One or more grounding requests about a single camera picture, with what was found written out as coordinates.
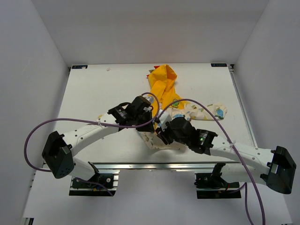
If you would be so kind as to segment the yellow dinosaur print kids jacket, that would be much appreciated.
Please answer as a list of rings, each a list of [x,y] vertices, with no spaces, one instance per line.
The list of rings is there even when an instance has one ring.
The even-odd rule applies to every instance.
[[[150,84],[150,92],[158,98],[160,109],[164,109],[168,104],[180,99],[180,96],[175,91],[177,75],[169,65],[155,66],[155,69],[147,77]],[[223,120],[227,114],[227,108],[222,103],[210,104],[206,107],[217,120]],[[206,110],[188,101],[173,103],[166,112],[169,113],[172,119],[183,117],[188,121],[213,121],[213,118]],[[183,144],[177,142],[165,145],[163,141],[151,132],[139,132],[139,135],[151,150],[182,150],[185,148]]]

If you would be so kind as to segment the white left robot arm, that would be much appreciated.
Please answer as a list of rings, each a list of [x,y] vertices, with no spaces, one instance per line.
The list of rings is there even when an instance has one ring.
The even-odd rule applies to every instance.
[[[155,97],[137,96],[128,105],[119,104],[81,128],[64,134],[54,131],[47,138],[42,158],[56,179],[70,175],[83,180],[88,187],[94,187],[99,182],[98,169],[91,162],[77,159],[76,155],[94,142],[125,128],[153,131],[154,102]]]

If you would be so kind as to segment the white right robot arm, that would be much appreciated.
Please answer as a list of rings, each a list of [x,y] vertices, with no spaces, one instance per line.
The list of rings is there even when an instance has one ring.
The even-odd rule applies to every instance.
[[[166,145],[178,142],[198,154],[240,162],[240,169],[237,166],[224,165],[212,174],[212,183],[217,187],[228,182],[245,182],[248,175],[242,173],[250,171],[255,182],[282,194],[288,195],[292,192],[296,163],[284,147],[277,146],[270,150],[230,143],[215,132],[196,129],[183,117],[167,121],[156,129],[156,133]]]

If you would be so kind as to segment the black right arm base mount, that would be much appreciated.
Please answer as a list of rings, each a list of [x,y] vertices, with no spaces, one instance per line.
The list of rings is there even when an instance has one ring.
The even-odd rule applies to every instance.
[[[239,182],[228,183],[221,178],[221,169],[226,163],[216,163],[212,172],[195,174],[197,199],[240,199]]]

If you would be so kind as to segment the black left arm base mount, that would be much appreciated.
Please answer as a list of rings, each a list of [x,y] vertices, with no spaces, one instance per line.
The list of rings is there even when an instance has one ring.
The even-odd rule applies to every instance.
[[[90,180],[72,177],[69,196],[99,196],[113,197],[119,181],[118,170],[100,170],[100,173]]]

